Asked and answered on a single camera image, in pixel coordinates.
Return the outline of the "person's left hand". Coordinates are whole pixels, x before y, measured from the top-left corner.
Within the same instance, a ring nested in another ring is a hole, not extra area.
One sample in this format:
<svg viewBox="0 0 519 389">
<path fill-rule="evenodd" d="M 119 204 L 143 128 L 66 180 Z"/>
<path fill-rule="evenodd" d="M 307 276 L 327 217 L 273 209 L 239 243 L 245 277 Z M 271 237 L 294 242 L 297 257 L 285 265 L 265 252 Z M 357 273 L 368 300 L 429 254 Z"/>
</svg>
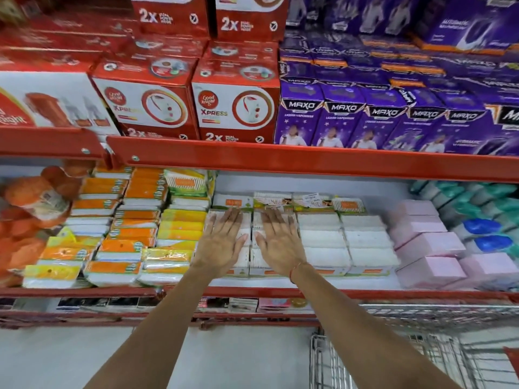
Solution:
<svg viewBox="0 0 519 389">
<path fill-rule="evenodd" d="M 239 230 L 237 236 L 225 235 L 226 213 L 215 216 L 215 226 L 211 239 L 203 239 L 203 234 L 198 241 L 198 247 L 186 275 L 194 275 L 197 278 L 211 281 L 223 277 L 238 261 L 243 246 L 243 234 L 238 236 L 243 222 L 243 213 L 239 209 Z"/>
</svg>

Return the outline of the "person's right hand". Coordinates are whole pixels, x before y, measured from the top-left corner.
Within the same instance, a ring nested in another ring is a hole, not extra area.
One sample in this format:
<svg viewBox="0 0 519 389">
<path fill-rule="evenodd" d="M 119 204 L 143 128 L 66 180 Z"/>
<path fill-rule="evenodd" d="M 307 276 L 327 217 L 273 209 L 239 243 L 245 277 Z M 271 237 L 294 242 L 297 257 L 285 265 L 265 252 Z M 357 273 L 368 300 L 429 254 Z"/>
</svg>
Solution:
<svg viewBox="0 0 519 389">
<path fill-rule="evenodd" d="M 277 274 L 285 276 L 292 283 L 297 284 L 297 275 L 302 269 L 307 269 L 309 264 L 302 241 L 301 244 L 293 241 L 293 227 L 297 227 L 294 219 L 292 217 L 288 217 L 287 220 L 283 218 L 284 235 L 276 237 L 273 229 L 273 209 L 265 209 L 261 216 L 263 233 L 256 232 L 255 234 L 264 235 L 267 241 L 267 255 L 262 255 L 263 260 Z"/>
</svg>

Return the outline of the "person's right forearm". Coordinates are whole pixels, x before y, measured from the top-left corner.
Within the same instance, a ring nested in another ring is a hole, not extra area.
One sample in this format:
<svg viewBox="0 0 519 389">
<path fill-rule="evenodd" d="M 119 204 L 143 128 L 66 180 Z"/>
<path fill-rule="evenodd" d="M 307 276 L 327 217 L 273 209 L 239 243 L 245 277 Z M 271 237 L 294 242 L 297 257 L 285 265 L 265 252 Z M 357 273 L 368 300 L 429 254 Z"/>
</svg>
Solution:
<svg viewBox="0 0 519 389">
<path fill-rule="evenodd" d="M 462 389 L 310 264 L 297 277 L 295 285 L 314 309 L 358 389 Z"/>
</svg>

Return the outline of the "person's left forearm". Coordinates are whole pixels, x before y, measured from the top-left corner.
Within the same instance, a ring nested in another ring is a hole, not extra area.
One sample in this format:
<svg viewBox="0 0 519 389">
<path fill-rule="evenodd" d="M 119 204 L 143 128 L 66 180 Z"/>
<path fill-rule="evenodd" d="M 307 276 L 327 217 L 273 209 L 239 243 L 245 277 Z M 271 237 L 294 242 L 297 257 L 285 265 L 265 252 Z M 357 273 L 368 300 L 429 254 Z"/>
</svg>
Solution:
<svg viewBox="0 0 519 389">
<path fill-rule="evenodd" d="M 189 268 L 83 389 L 167 389 L 198 303 L 226 271 L 209 263 Z"/>
</svg>

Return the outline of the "rows of white swab boxes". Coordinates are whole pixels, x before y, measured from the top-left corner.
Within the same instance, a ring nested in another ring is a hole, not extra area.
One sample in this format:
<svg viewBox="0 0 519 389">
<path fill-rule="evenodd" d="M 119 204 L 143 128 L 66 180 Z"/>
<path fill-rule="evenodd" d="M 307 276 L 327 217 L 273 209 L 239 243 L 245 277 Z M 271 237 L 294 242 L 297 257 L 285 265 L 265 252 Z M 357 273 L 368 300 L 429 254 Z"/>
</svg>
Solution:
<svg viewBox="0 0 519 389">
<path fill-rule="evenodd" d="M 319 193 L 256 191 L 250 194 L 218 193 L 212 198 L 208 217 L 239 208 L 243 222 L 238 236 L 250 236 L 248 255 L 239 255 L 229 276 L 276 277 L 263 260 L 255 233 L 263 233 L 261 214 L 276 208 L 285 220 L 294 219 L 307 262 L 330 277 L 380 277 L 392 274 L 400 262 L 386 225 L 380 216 L 369 215 L 360 198 Z"/>
</svg>

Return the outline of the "long red shelf beam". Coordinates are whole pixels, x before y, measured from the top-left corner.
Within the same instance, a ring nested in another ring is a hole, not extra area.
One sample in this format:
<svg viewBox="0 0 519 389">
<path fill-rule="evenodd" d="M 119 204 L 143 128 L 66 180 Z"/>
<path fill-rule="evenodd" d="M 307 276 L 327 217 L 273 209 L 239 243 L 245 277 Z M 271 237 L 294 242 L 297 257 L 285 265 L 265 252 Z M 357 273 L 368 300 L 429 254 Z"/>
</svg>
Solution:
<svg viewBox="0 0 519 389">
<path fill-rule="evenodd" d="M 519 157 L 108 137 L 114 166 L 519 183 Z"/>
</svg>

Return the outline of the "pile of orange yellow packets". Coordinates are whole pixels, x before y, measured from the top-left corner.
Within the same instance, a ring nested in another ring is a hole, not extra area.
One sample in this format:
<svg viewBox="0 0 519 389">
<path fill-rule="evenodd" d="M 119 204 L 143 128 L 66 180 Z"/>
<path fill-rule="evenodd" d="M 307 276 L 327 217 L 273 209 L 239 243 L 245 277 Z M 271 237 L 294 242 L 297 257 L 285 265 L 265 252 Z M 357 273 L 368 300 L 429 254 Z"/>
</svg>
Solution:
<svg viewBox="0 0 519 389">
<path fill-rule="evenodd" d="M 130 287 L 179 276 L 202 236 L 218 171 L 69 162 L 10 186 L 11 204 L 50 232 L 22 253 L 22 287 Z"/>
</svg>

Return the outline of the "row of small flat packets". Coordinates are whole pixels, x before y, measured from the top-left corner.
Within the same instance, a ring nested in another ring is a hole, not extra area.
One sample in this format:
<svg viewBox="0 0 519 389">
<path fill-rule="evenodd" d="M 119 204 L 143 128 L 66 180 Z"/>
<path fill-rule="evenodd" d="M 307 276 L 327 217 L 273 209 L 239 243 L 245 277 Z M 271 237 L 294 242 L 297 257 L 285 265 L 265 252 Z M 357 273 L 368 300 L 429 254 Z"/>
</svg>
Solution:
<svg viewBox="0 0 519 389">
<path fill-rule="evenodd" d="M 0 311 L 144 313 L 151 311 L 159 302 L 159 297 L 0 298 Z M 314 310 L 305 299 L 300 298 L 202 297 L 196 313 L 313 314 Z"/>
</svg>

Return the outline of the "stack of pink boxes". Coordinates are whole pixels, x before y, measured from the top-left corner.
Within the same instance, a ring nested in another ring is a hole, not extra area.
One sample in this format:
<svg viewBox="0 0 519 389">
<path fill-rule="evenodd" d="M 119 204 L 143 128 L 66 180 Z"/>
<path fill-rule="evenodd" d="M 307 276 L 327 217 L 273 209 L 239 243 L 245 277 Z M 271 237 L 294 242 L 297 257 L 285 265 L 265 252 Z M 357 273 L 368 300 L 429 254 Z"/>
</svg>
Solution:
<svg viewBox="0 0 519 389">
<path fill-rule="evenodd" d="M 519 260 L 502 250 L 510 238 L 496 234 L 462 240 L 486 222 L 464 222 L 450 231 L 430 201 L 404 200 L 388 215 L 389 236 L 403 287 L 434 290 L 519 289 Z"/>
</svg>

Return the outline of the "stack of red boxes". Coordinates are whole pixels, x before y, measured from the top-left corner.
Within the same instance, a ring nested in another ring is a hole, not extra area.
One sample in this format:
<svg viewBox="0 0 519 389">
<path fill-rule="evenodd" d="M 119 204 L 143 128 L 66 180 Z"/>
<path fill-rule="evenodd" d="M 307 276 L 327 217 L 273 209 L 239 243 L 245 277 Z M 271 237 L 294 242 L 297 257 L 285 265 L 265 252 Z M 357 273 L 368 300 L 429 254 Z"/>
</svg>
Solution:
<svg viewBox="0 0 519 389">
<path fill-rule="evenodd" d="M 0 71 L 85 73 L 120 136 L 273 143 L 289 0 L 0 0 Z"/>
</svg>

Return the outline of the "pile of orange mesh bags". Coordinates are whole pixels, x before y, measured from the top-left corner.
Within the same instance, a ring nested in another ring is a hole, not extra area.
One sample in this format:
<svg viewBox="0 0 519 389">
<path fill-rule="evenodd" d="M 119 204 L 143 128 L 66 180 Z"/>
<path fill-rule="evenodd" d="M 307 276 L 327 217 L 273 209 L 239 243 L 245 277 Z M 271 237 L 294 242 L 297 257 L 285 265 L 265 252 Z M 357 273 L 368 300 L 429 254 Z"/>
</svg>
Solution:
<svg viewBox="0 0 519 389">
<path fill-rule="evenodd" d="M 89 160 L 0 159 L 0 289 L 22 285 L 47 240 L 62 228 L 84 180 Z"/>
</svg>

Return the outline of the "pile of teal blue packets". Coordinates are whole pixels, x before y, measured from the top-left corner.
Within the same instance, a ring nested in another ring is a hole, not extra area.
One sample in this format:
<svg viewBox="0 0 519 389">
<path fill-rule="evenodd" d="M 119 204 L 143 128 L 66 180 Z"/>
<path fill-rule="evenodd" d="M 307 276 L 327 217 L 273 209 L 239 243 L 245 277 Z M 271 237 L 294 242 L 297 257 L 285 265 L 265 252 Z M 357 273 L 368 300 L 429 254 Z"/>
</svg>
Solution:
<svg viewBox="0 0 519 389">
<path fill-rule="evenodd" d="M 510 238 L 502 250 L 519 260 L 519 184 L 415 180 L 410 194 L 431 201 L 452 232 L 464 222 L 486 222 L 481 230 L 466 230 L 462 240 L 496 234 Z"/>
</svg>

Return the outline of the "short red shelf beam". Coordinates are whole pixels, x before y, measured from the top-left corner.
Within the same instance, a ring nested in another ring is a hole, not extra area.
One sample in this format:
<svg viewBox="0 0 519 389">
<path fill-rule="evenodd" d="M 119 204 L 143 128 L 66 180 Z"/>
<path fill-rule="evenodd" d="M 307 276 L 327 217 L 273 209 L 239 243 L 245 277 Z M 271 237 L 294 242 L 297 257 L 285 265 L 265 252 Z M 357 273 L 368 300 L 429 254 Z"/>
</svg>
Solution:
<svg viewBox="0 0 519 389">
<path fill-rule="evenodd" d="M 108 152 L 87 129 L 0 126 L 0 157 L 106 161 Z"/>
</svg>

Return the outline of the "stack of purple boxes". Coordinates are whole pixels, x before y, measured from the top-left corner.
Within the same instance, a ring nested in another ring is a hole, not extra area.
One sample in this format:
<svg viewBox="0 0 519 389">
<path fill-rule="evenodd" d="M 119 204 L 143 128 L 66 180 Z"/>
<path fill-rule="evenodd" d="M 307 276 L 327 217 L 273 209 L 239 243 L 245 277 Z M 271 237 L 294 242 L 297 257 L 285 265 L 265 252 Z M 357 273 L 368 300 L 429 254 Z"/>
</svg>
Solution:
<svg viewBox="0 0 519 389">
<path fill-rule="evenodd" d="M 274 143 L 519 156 L 519 0 L 289 0 Z"/>
</svg>

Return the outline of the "wide red white carton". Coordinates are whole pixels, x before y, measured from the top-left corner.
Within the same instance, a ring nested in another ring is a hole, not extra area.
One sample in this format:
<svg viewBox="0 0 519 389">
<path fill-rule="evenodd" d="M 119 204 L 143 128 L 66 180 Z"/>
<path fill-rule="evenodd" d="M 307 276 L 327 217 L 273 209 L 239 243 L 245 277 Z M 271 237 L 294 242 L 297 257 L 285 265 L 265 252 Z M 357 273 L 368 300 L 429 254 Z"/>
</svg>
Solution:
<svg viewBox="0 0 519 389">
<path fill-rule="evenodd" d="M 0 71 L 0 126 L 82 128 L 101 142 L 120 136 L 85 73 Z"/>
</svg>

